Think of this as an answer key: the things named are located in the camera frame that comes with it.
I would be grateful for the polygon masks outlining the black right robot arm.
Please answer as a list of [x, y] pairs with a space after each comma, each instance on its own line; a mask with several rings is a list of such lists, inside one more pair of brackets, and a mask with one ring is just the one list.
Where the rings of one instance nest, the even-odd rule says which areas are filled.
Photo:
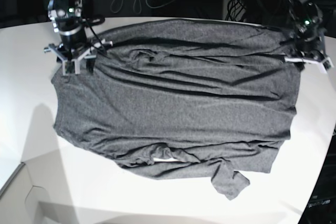
[[60, 62], [69, 63], [79, 60], [79, 54], [88, 49], [89, 55], [83, 59], [89, 66], [94, 65], [97, 54], [106, 54], [107, 44], [93, 30], [106, 19], [93, 13], [93, 0], [50, 0], [47, 14], [61, 43], [48, 45], [44, 52], [53, 51]]

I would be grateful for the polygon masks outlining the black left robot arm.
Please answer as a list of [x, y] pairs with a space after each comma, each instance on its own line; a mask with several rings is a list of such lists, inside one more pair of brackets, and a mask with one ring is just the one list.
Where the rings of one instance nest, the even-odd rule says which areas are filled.
[[[260, 8], [266, 11], [261, 0], [256, 0]], [[292, 30], [288, 38], [280, 42], [290, 50], [285, 61], [292, 63], [315, 64], [320, 71], [327, 73], [333, 63], [326, 53], [325, 33], [322, 26], [323, 13], [313, 0], [280, 0], [279, 7], [285, 4], [291, 20]]]

